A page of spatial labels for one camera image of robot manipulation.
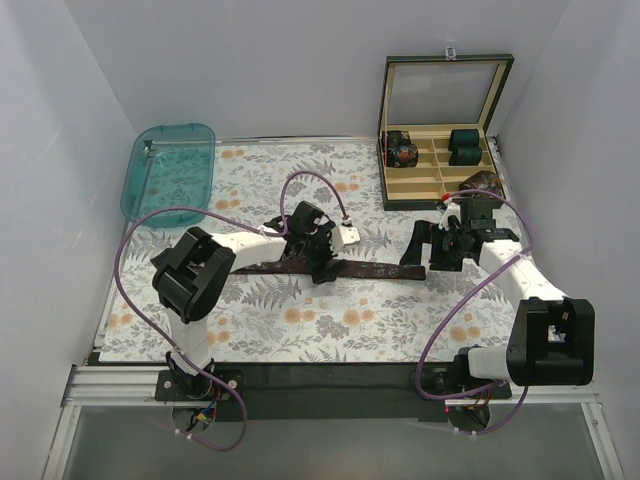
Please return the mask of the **brown blue floral tie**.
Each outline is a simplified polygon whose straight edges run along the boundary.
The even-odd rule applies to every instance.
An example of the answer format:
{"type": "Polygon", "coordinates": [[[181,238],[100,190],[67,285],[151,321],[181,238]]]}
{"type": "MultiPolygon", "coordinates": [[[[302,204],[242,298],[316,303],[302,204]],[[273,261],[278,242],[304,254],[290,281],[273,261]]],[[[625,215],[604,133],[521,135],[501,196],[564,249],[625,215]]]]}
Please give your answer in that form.
{"type": "MultiPolygon", "coordinates": [[[[345,259],[336,260],[340,261],[340,272],[338,273],[337,278],[424,281],[427,277],[425,268],[419,265],[396,265],[390,263],[354,261],[345,259]]],[[[248,266],[234,271],[234,274],[311,276],[311,273],[286,273],[284,271],[284,265],[282,261],[248,266]]]]}

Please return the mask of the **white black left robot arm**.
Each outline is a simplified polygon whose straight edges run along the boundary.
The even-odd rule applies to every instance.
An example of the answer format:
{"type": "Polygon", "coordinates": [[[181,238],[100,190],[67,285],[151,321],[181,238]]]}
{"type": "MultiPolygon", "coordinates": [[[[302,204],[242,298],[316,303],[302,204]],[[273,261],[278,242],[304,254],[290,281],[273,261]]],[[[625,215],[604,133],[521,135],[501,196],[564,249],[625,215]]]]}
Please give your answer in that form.
{"type": "Polygon", "coordinates": [[[206,318],[229,275],[245,267],[300,258],[315,284],[333,282],[345,262],[334,262],[345,247],[360,241],[350,219],[337,224],[313,204],[299,203],[291,215],[256,228],[209,234],[189,228],[179,241],[152,259],[152,286],[167,309],[174,346],[166,355],[174,384],[190,399],[205,398],[213,386],[213,359],[206,318]]]}

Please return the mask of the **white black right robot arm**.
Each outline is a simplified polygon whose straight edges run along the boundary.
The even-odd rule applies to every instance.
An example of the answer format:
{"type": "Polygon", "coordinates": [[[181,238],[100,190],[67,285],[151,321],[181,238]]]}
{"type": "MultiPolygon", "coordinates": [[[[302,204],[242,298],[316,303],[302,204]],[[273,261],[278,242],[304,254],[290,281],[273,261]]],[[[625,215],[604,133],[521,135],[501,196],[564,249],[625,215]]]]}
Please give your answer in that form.
{"type": "Polygon", "coordinates": [[[415,222],[403,266],[418,266],[430,247],[432,271],[459,272],[472,260],[488,276],[445,316],[438,332],[486,286],[495,284],[515,310],[506,344],[462,349],[443,380],[443,392],[429,393],[423,369],[435,341],[429,339],[416,366],[418,394],[428,400],[475,397],[506,383],[520,387],[584,386],[593,379],[595,310],[586,299],[569,297],[554,286],[530,257],[530,246],[508,228],[497,226],[493,213],[509,202],[477,189],[443,196],[436,222],[415,222]]]}

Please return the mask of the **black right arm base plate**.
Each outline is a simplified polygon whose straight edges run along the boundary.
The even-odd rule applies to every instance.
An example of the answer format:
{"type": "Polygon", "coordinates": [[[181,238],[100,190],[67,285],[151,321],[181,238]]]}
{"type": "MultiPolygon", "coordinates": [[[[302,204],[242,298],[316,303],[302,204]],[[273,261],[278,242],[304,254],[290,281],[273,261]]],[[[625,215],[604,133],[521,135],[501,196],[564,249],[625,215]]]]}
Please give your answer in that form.
{"type": "Polygon", "coordinates": [[[409,385],[427,400],[463,400],[485,398],[487,395],[498,400],[512,397],[511,387],[504,381],[494,383],[492,380],[460,376],[445,366],[426,366],[420,375],[414,369],[408,380],[409,385]]]}

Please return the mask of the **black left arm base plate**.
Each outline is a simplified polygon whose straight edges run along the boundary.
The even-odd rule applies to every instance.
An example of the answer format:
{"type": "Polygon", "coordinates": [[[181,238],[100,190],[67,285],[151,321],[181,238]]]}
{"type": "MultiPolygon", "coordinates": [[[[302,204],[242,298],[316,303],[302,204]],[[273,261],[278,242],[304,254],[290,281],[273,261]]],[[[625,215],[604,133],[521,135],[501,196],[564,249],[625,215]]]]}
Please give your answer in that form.
{"type": "MultiPolygon", "coordinates": [[[[228,384],[240,393],[244,384],[244,373],[237,369],[215,370],[213,376],[228,384]]],[[[175,373],[170,369],[162,370],[158,374],[154,399],[156,401],[204,401],[212,400],[218,394],[226,400],[233,400],[233,396],[216,382],[204,378],[202,375],[191,376],[175,373]]]]}

